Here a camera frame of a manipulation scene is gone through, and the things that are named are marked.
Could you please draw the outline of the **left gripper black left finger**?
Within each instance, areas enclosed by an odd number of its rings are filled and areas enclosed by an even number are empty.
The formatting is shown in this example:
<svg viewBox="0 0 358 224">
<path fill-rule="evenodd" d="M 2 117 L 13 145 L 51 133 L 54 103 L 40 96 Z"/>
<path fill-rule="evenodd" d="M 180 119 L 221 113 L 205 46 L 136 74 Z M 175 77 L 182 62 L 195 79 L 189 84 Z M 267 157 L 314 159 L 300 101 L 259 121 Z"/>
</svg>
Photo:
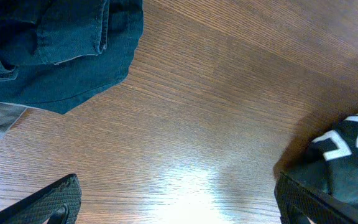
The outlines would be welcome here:
<svg viewBox="0 0 358 224">
<path fill-rule="evenodd" d="M 76 174 L 68 174 L 0 211 L 0 223 L 74 224 L 81 207 Z"/>
</svg>

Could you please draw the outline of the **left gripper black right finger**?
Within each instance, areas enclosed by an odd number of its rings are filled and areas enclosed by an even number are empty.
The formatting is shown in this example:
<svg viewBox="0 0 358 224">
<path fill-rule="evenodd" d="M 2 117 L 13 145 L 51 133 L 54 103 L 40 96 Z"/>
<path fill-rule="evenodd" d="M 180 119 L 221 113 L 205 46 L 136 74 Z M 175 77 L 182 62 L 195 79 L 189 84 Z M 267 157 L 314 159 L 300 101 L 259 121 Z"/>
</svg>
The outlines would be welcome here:
<svg viewBox="0 0 358 224">
<path fill-rule="evenodd" d="M 307 187 L 284 172 L 280 173 L 274 194 L 284 224 L 358 224 L 358 209 Z"/>
</svg>

